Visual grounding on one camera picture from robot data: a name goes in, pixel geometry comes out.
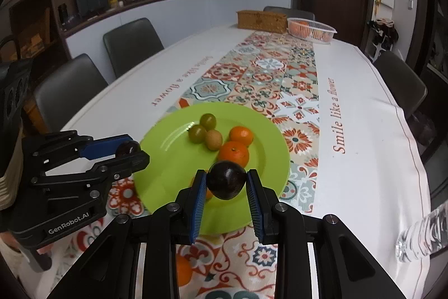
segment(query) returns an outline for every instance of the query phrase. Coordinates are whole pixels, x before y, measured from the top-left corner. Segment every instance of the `dining table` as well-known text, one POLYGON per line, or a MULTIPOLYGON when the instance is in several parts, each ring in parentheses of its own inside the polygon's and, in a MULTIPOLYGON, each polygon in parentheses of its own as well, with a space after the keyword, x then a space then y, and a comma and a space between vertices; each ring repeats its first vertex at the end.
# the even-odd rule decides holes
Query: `dining table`
MULTIPOLYGON (((406 298, 420 299, 429 257, 399 262, 395 242, 430 212, 426 173, 402 109, 354 45, 335 39, 313 43, 237 25, 215 27, 129 70, 63 129, 95 139, 127 133, 140 141, 164 116, 212 102, 239 104, 270 119, 290 152, 280 201, 302 214, 338 216, 406 298)), ((78 159, 56 172, 85 171, 93 163, 78 159)), ((150 214, 132 177, 113 184, 107 210, 104 218, 54 245, 52 268, 35 285, 37 299, 46 298, 114 216, 150 214)), ((144 251, 151 249, 142 245, 136 298, 141 297, 144 251)), ((177 253, 192 269, 190 281, 180 287, 182 299, 274 298, 277 246, 260 244, 251 224, 199 235, 192 246, 178 245, 177 253)), ((312 244, 309 255, 313 298, 318 298, 312 244)))

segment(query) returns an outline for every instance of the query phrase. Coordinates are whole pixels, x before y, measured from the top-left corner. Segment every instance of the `white plastic basket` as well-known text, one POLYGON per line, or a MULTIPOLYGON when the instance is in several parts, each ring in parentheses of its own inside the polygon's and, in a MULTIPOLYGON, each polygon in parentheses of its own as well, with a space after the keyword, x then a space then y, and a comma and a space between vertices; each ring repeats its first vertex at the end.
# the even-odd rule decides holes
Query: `white plastic basket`
POLYGON ((328 44, 337 31, 324 23, 305 18, 288 18, 288 32, 301 40, 328 44))

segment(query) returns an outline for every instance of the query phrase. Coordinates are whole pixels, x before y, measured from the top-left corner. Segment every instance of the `brown woven basket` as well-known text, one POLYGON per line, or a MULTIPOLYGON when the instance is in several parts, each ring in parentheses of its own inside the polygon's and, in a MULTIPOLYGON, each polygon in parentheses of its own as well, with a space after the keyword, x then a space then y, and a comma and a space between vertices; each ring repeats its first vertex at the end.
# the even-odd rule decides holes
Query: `brown woven basket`
POLYGON ((286 15, 264 11, 238 11, 238 28, 285 33, 288 22, 286 15))

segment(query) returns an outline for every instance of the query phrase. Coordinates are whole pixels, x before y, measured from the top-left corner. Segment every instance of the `dark purple fruit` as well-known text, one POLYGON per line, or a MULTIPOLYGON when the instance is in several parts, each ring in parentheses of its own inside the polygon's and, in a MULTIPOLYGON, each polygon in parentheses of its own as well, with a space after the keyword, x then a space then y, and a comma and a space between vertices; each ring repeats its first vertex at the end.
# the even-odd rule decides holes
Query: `dark purple fruit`
POLYGON ((115 151, 115 157, 120 157, 124 155, 129 155, 133 152, 141 151, 140 144, 137 141, 129 140, 126 142, 121 143, 116 151, 115 151))
POLYGON ((246 182, 246 171, 237 163, 222 160, 214 163, 207 173, 207 187, 219 199, 229 200, 238 195, 246 182))

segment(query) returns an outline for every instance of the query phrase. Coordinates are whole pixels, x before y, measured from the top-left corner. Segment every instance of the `chair backrest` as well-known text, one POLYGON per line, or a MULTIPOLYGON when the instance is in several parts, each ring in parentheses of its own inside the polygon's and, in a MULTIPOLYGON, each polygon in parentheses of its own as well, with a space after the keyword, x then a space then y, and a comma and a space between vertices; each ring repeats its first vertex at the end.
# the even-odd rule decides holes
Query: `chair backrest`
POLYGON ((123 24, 106 33, 102 40, 117 78, 164 49, 148 18, 123 24))
POLYGON ((266 6, 264 7, 263 11, 283 13, 288 18, 305 18, 306 20, 312 20, 312 21, 316 20, 316 16, 314 15, 314 13, 301 11, 300 9, 266 6))
POLYGON ((426 85, 406 62, 391 51, 383 52, 373 65, 408 119, 425 99, 426 85))
POLYGON ((106 86, 90 57, 81 54, 46 78, 34 98, 49 131, 57 132, 106 86))

